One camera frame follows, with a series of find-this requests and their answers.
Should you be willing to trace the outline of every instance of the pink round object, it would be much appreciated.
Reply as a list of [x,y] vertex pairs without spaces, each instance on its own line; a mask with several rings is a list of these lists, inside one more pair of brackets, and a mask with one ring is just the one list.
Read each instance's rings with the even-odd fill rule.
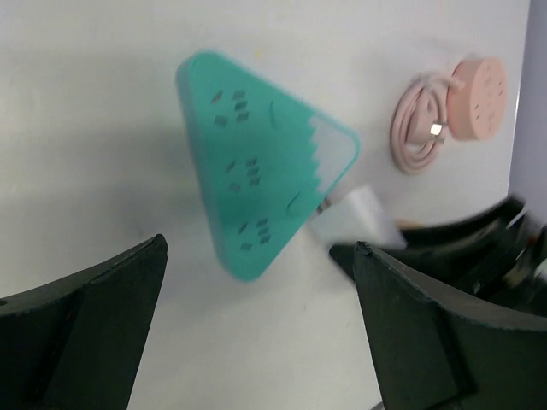
[[448,125],[459,140],[489,139],[502,123],[507,79],[497,58],[462,61],[453,77],[464,86],[450,87],[446,97]]

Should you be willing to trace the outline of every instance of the tabletop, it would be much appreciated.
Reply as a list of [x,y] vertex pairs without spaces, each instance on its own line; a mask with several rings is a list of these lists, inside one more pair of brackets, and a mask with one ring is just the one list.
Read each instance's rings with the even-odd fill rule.
[[[220,50],[355,129],[335,191],[373,186],[438,223],[506,195],[525,0],[50,0],[0,3],[0,296],[163,233],[169,262],[131,410],[366,409],[379,401],[354,287],[302,229],[257,281],[215,259],[174,75]],[[486,143],[448,141],[419,177],[388,149],[420,72],[499,56],[509,107]]]

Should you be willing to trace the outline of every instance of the triangular power strip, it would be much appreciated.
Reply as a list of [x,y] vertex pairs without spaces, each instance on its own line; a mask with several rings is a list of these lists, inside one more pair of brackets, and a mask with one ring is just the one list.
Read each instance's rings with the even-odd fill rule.
[[219,259],[258,278],[348,171],[358,136],[213,52],[177,72]]

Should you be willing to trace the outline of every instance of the cable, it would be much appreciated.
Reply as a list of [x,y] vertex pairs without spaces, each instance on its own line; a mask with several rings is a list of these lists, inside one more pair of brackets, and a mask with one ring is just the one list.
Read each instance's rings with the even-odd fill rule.
[[[429,74],[411,85],[397,105],[391,123],[391,153],[394,162],[405,173],[417,174],[429,167],[444,141],[448,118],[441,85],[444,89],[463,87],[463,83],[454,77]],[[417,149],[409,143],[422,146]]]

